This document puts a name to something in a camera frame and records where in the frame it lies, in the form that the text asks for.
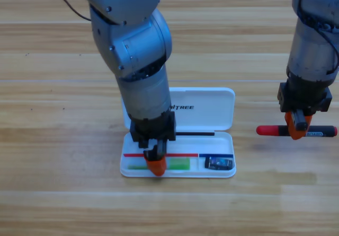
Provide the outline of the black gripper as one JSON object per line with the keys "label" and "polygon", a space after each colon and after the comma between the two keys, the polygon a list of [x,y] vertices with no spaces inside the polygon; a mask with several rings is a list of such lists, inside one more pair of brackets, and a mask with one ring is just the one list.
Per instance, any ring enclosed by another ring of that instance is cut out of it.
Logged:
{"label": "black gripper", "polygon": [[166,169],[167,141],[176,140],[175,112],[166,111],[155,119],[134,119],[130,124],[132,140],[143,148],[148,170],[161,177]]}
{"label": "black gripper", "polygon": [[313,115],[327,112],[332,101],[329,81],[309,81],[293,73],[282,82],[278,90],[280,111],[285,113],[288,133],[293,140],[305,137]]}

